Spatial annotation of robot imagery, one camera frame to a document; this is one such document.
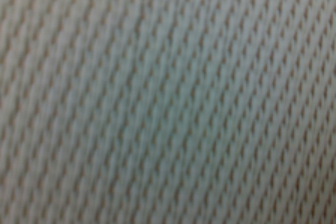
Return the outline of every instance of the woven pattern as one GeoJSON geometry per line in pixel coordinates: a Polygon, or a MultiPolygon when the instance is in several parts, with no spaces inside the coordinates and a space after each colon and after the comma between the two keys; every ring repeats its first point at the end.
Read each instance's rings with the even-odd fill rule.
{"type": "Polygon", "coordinates": [[[0,224],[335,224],[335,45],[335,0],[0,0],[0,224]]]}

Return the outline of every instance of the white fabric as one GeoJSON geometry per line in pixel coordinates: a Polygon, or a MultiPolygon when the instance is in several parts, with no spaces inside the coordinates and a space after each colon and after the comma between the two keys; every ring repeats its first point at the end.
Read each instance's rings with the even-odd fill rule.
{"type": "Polygon", "coordinates": [[[0,223],[336,223],[335,0],[0,0],[0,223]]]}

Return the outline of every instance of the ribbed texture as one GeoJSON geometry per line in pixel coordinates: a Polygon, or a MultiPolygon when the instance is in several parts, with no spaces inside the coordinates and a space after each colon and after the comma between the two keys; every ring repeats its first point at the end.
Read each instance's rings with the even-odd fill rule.
{"type": "Polygon", "coordinates": [[[0,0],[10,223],[336,223],[335,0],[0,0]]]}

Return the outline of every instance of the textured fabric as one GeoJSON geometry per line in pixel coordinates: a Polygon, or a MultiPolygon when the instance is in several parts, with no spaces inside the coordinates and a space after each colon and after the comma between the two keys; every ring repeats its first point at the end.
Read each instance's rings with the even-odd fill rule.
{"type": "Polygon", "coordinates": [[[0,224],[335,224],[335,45],[335,0],[0,0],[0,224]]]}

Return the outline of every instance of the fabric weave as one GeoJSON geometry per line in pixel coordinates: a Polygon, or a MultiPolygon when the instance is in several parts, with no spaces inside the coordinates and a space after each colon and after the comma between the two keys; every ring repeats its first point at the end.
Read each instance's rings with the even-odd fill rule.
{"type": "Polygon", "coordinates": [[[335,224],[335,45],[335,0],[0,0],[0,224],[335,224]]]}

